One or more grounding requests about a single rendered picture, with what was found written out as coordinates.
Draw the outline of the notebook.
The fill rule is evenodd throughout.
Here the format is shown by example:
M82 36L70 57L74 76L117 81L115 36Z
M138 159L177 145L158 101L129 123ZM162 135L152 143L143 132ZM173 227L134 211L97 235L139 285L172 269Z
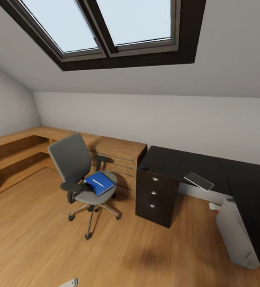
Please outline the notebook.
M210 188L213 186L213 183L197 176L194 173L189 173L188 175L185 175L184 178L188 179L189 181L191 181L192 183L197 185L197 187L200 187L200 188L204 189L205 191L210 190Z

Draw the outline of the folder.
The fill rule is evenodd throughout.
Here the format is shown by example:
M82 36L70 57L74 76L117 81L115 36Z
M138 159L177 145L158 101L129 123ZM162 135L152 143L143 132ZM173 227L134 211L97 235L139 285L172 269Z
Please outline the folder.
M105 193L111 187L114 186L108 178L106 178L101 172L98 172L84 180L88 187L94 192L96 196L100 196Z

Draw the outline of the swivel chair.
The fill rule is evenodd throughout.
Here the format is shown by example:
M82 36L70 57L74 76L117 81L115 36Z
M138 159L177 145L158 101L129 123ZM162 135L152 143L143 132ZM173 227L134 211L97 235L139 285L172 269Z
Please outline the swivel chair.
M93 212L98 211L98 205L115 214L117 220L120 219L120 215L118 213L103 205L111 197L116 197L115 191L118 186L118 178L115 174L107 171L99 171L101 162L107 162L109 161L109 158L100 155L93 156L93 159L97 160L98 163L96 165L96 171L94 173L90 173L91 157L87 150L87 146L79 132L49 145L47 149L63 180L60 188L64 191L67 191L68 202L73 204L75 201L80 201L86 204L81 208L69 213L68 220L73 220L73 213L76 213L90 206L87 209L89 212L91 212L91 217L87 234L85 235L86 239L91 237L89 234L91 221ZM101 172L106 178L114 183L113 187L111 187L100 196L96 196L84 182L86 178L98 172Z

